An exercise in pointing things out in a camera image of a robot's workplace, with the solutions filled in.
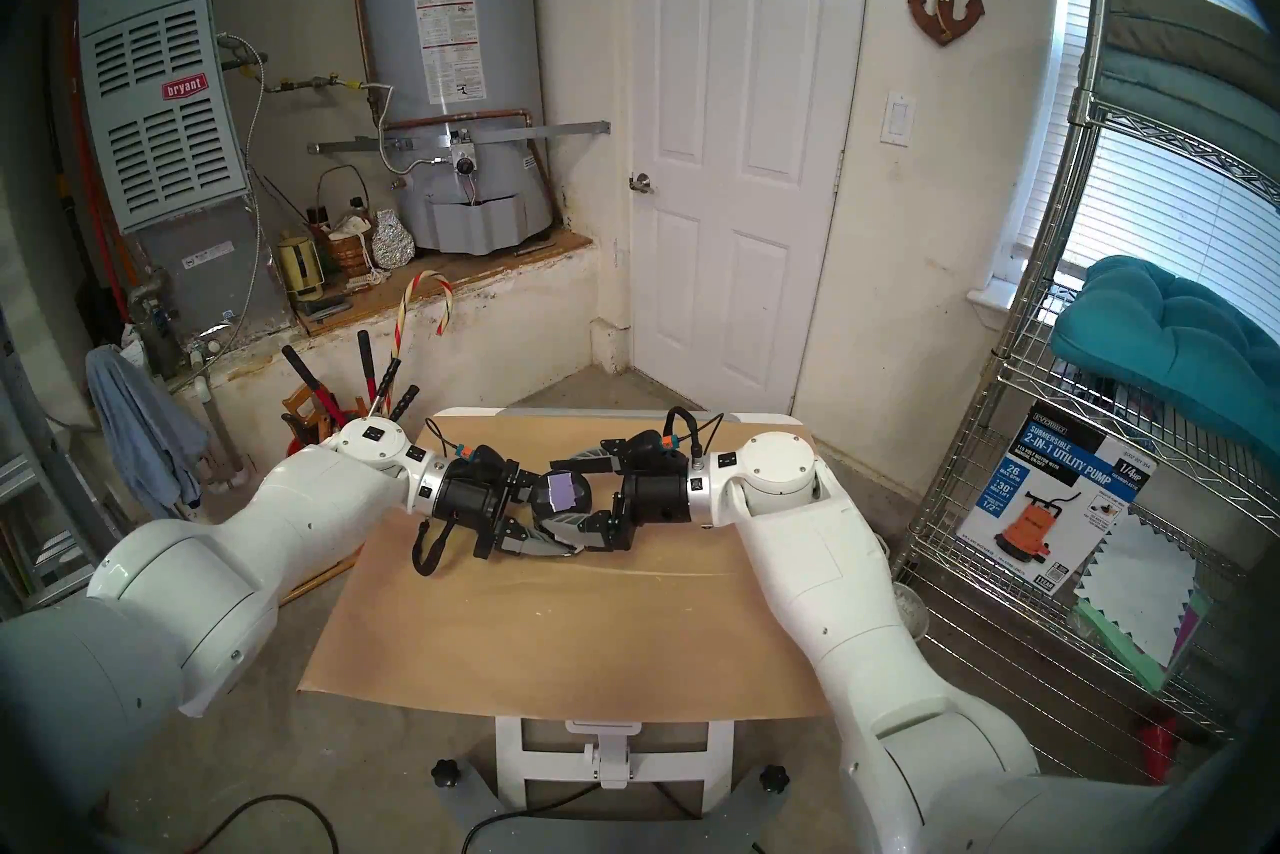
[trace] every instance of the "wire shelving unit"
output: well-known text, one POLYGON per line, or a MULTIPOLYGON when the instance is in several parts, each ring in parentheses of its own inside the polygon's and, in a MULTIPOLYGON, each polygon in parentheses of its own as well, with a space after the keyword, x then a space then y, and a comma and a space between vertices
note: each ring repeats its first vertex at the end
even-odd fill
MULTIPOLYGON (((1233 658, 1242 652, 1233 650, 1233 639, 1240 634, 1231 629, 1229 611, 1220 617, 1215 606, 1190 647, 1179 656, 1164 688, 1158 693, 1146 693, 1125 665, 1073 621, 1073 589, 1079 574, 1057 594, 1048 595, 1012 568, 956 536, 956 529, 1010 446, 1011 438, 992 426, 993 419, 998 419, 995 416, 997 407, 1010 391, 1050 403, 1115 438, 1144 448, 1160 462, 1158 472, 1185 476, 1272 536, 1280 536, 1280 484, 1248 449, 1203 429, 1170 403, 1134 385, 1064 362, 1050 350, 1053 323, 1075 298, 1076 291, 1062 284, 1057 271, 1102 129, 1128 134, 1199 161, 1280 207, 1280 183, 1251 163, 1196 134, 1093 96, 1105 10, 1106 0, 1092 0, 1080 79, 1069 111, 1062 159, 1009 320, 952 447, 911 522, 909 540, 897 552, 893 563, 897 574, 908 576, 909 581, 922 581, 931 586, 931 592, 942 592, 945 583, 938 581, 938 574, 947 581, 959 580, 970 593, 980 594, 978 599, 986 603, 980 612, 996 616, 992 622, 997 626, 1000 616, 1011 615, 1018 624, 1034 629, 1038 635, 1048 635, 1059 648, 1066 649, 1073 661, 1073 676, 1083 682, 1110 680, 1126 685, 1139 699, 1147 700, 1147 705, 1140 708, 1162 705, 1187 721, 1184 726, 1197 729, 1211 741, 1226 740, 1234 732, 1242 700, 1247 698, 1247 690, 1233 684, 1233 677, 1239 673, 1238 666, 1233 667, 1233 658), (998 613, 998 609, 1007 613, 998 613)), ((1179 528, 1176 520, 1164 519, 1144 508, 1140 497, 1134 511, 1194 557, 1197 580, 1215 603, 1230 600, 1247 581, 1245 572, 1230 558, 1179 528)), ((954 594, 943 594, 960 603, 954 594)), ((972 606, 964 606, 973 611, 972 606)), ((943 649, 959 657, 956 650, 943 649)), ((974 663, 970 667, 980 670, 974 663)), ((1062 694, 1057 686, 1051 688, 1062 694)), ((1079 730, 1068 729, 1076 736, 1083 735, 1079 730)))

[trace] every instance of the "door panel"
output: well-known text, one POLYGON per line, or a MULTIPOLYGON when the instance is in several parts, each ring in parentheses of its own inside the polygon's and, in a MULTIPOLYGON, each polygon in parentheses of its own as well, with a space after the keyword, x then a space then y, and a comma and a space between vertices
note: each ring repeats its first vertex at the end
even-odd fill
POLYGON ((713 410, 790 410, 864 0, 634 0, 635 362, 713 410))

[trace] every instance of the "table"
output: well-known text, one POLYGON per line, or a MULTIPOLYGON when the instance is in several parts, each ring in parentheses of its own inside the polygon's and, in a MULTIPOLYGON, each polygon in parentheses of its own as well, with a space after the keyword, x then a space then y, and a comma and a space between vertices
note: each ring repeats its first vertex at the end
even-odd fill
MULTIPOLYGON (((604 438, 660 428, 662 414, 453 408, 435 420, 452 442, 489 444, 530 471, 545 471, 553 458, 604 438)), ((791 417, 739 415, 726 416, 714 447, 733 451, 780 426, 810 439, 791 417)), ((439 447, 425 430, 419 443, 439 447)), ((589 480, 594 506, 608 506, 617 478, 589 480)), ((527 507, 512 515, 527 522, 527 507)), ((716 822, 724 823, 726 844, 732 836, 724 849, 741 850, 748 821, 776 808, 781 795, 753 773, 730 796, 733 721, 819 716, 827 705, 808 661, 773 620, 732 528, 649 525, 630 552, 539 560, 495 551, 488 561, 471 556, 471 531, 456 530, 430 579, 410 565, 416 534, 417 519, 404 512, 388 513, 370 534, 301 690, 494 717, 499 794, 463 767, 449 802, 465 821, 525 808, 529 778, 605 787, 703 781, 704 812, 723 810, 716 822), (526 750, 522 721, 530 718, 564 721, 596 740, 580 753, 526 750), (628 737, 645 722, 705 722, 708 746, 634 754, 628 737)), ((524 823, 520 842, 529 844, 530 821, 515 822, 524 823)), ((586 836, 582 821, 573 822, 584 844, 623 842, 613 835, 616 823, 599 825, 608 836, 586 836)), ((708 846, 710 821, 698 825, 689 844, 716 849, 708 846)), ((504 850, 500 826, 474 850, 504 850)), ((660 826, 663 836, 645 842, 680 849, 678 830, 667 828, 681 825, 660 826)), ((609 849, 627 849, 636 837, 609 849)), ((564 842, 553 831, 548 849, 571 849, 557 846, 564 842)))

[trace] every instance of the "bryant logo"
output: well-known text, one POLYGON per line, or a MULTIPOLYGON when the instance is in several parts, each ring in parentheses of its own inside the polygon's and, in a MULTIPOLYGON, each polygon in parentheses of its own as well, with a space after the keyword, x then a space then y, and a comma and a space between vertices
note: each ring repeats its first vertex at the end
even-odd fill
POLYGON ((160 95, 166 100, 182 100, 187 96, 195 96, 197 92, 204 92, 207 88, 209 79, 201 72, 198 76, 187 76, 184 79, 165 82, 160 87, 160 95))

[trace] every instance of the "pump image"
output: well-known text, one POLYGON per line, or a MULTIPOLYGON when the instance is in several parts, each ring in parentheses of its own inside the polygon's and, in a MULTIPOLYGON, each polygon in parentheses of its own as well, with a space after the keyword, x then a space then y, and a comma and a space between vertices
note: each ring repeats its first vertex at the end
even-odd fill
POLYGON ((1034 560, 1043 565, 1044 556, 1048 553, 1048 544, 1044 543, 1044 536, 1053 529, 1053 524, 1057 522, 1057 517, 1062 512, 1062 506, 1071 502, 1071 499, 1079 499, 1080 493, 1075 493, 1071 499, 1042 499, 1030 493, 1027 493, 1027 498, 1029 501, 1027 508, 1019 513, 1014 522, 1005 528, 1002 534, 996 534, 996 547, 1009 554, 1009 557, 1018 558, 1018 561, 1034 560))

